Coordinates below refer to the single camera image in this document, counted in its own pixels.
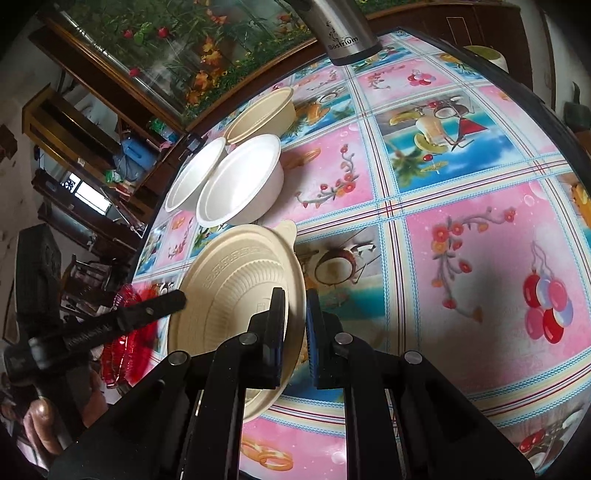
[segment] white paper bowl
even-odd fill
[[[296,121],[296,107],[291,87],[280,88],[265,95],[244,110],[230,125],[225,137],[230,145],[241,145],[264,134],[282,136]]]
[[[183,278],[184,310],[171,316],[168,351],[190,355],[215,350],[246,332],[255,313],[268,310],[274,287],[285,290],[286,323],[281,385],[246,391],[244,421],[262,414],[281,395],[302,347],[306,322],[306,286],[293,251],[297,228],[281,222],[273,230],[258,225],[230,228],[211,241]]]
[[[199,225],[244,225],[262,217],[283,187],[280,155],[279,138],[260,135],[224,158],[197,202]]]
[[[225,138],[216,138],[193,156],[168,192],[164,210],[172,212],[181,206],[184,210],[194,211],[197,208],[205,183],[227,156],[226,145]]]

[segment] tablecloth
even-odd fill
[[[283,190],[259,223],[295,221],[295,252],[323,308],[374,348],[422,352],[543,472],[591,398],[591,203],[507,94],[405,31],[381,40],[370,59],[321,59],[262,93],[294,88],[297,120],[282,137]],[[178,288],[227,228],[162,210],[134,286]],[[342,253],[331,272],[329,251]],[[315,390],[308,370],[304,360],[244,425],[247,473],[346,478],[342,392]],[[257,447],[275,461],[257,461]]]

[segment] thermos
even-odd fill
[[[382,50],[355,0],[285,0],[324,45],[332,63],[349,65]]]

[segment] person's hand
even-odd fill
[[[90,371],[90,400],[83,408],[82,422],[88,428],[107,411],[107,402],[100,390],[101,381],[98,374]],[[29,442],[47,465],[51,465],[53,456],[61,454],[63,448],[54,432],[56,411],[45,398],[35,400],[29,406],[23,424]]]

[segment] blue container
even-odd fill
[[[128,136],[121,141],[123,152],[144,170],[150,170],[156,163],[156,153],[152,152],[144,143]]]

